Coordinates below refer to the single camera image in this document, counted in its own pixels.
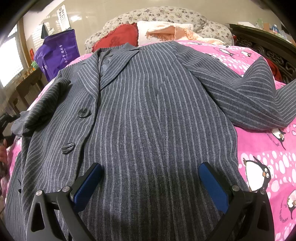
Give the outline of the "person's left hand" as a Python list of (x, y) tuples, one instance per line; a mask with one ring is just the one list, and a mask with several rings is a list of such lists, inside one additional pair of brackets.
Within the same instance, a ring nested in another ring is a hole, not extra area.
[(0, 145), (0, 162), (4, 165), (7, 165), (8, 163), (8, 154), (7, 154), (6, 148), (7, 148), (6, 139), (3, 139)]

